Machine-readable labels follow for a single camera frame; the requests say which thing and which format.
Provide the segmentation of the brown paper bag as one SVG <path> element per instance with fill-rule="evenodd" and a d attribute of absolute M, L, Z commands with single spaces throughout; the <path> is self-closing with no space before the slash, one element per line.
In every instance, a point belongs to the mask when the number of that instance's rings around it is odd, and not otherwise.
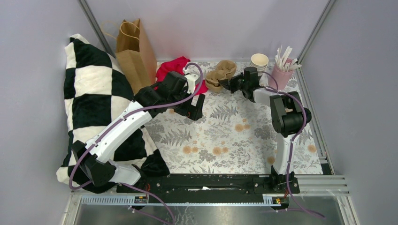
<path fill-rule="evenodd" d="M 117 36 L 105 30 L 106 23 L 118 29 Z M 132 22 L 123 20 L 120 25 L 105 21 L 100 29 L 103 34 L 115 39 L 116 59 L 134 94 L 156 82 L 157 59 L 141 19 Z"/>

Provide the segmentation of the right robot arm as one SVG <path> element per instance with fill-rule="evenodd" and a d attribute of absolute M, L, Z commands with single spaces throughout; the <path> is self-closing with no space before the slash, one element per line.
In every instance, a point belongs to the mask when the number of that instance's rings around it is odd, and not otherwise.
<path fill-rule="evenodd" d="M 275 193 L 283 192 L 294 179 L 292 160 L 298 136 L 312 119 L 299 94 L 283 92 L 276 79 L 268 74 L 267 86 L 260 85 L 260 76 L 255 67 L 246 67 L 235 77 L 219 80 L 219 84 L 231 93 L 241 91 L 252 102 L 268 105 L 273 129 L 277 132 L 277 154 L 271 167 L 269 187 Z"/>

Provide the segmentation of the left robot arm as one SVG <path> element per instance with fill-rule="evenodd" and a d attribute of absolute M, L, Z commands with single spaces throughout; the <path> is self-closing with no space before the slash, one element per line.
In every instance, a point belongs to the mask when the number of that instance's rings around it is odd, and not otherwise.
<path fill-rule="evenodd" d="M 146 181 L 139 169 L 118 164 L 111 157 L 136 130 L 168 108 L 191 120 L 200 119 L 205 95 L 199 95 L 196 105 L 191 103 L 202 80 L 201 75 L 169 72 L 163 81 L 141 88 L 127 108 L 98 135 L 85 143 L 74 142 L 76 165 L 88 177 L 88 183 L 95 187 L 126 183 L 135 193 L 143 191 Z"/>

